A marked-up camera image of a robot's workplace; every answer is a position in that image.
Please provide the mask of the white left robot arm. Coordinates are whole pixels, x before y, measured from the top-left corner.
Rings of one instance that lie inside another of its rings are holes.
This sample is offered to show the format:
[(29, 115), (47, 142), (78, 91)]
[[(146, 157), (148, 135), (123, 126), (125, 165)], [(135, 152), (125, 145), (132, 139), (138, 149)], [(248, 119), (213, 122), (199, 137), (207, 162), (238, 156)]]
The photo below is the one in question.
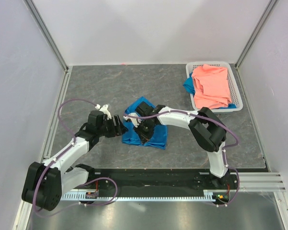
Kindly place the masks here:
[(71, 166), (87, 154), (101, 137), (114, 138), (127, 131), (118, 115), (109, 118), (104, 112), (92, 111), (69, 144), (42, 163), (30, 164), (22, 200), (52, 211), (62, 195), (70, 190), (80, 185), (92, 188), (96, 183), (96, 177), (90, 173), (92, 168), (80, 165), (72, 169)]

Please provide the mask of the blue satin napkin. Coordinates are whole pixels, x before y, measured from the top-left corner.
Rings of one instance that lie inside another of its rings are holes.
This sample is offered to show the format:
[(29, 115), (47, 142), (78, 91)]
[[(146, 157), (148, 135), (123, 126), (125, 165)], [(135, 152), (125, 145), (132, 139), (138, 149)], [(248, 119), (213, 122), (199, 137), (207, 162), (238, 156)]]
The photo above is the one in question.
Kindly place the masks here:
[[(148, 101), (145, 97), (138, 98), (134, 103), (132, 103), (126, 110), (126, 114), (135, 113), (136, 107), (141, 103), (145, 102), (149, 106), (154, 107), (154, 105)], [(127, 127), (128, 131), (122, 135), (122, 143), (128, 145), (135, 145), (135, 146), (142, 146), (142, 147), (154, 147), (158, 149), (165, 150), (167, 144), (167, 137), (168, 137), (168, 128), (163, 125), (158, 125), (154, 129), (154, 134), (151, 139), (142, 144), (140, 141), (140, 137), (134, 131), (134, 125), (132, 122), (128, 122), (126, 120), (123, 121), (123, 125)]]

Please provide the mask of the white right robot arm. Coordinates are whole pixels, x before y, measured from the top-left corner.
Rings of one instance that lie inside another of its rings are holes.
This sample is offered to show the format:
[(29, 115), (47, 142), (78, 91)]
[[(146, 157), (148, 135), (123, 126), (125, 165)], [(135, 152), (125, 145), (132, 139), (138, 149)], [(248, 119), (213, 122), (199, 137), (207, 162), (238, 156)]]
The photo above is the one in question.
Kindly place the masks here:
[(148, 142), (156, 131), (156, 126), (175, 126), (191, 131), (197, 144), (207, 152), (210, 163), (210, 183), (214, 188), (222, 188), (228, 182), (228, 168), (224, 163), (222, 150), (226, 141), (226, 130), (222, 122), (209, 109), (184, 111), (165, 105), (149, 106), (140, 103), (131, 113), (134, 131), (142, 143)]

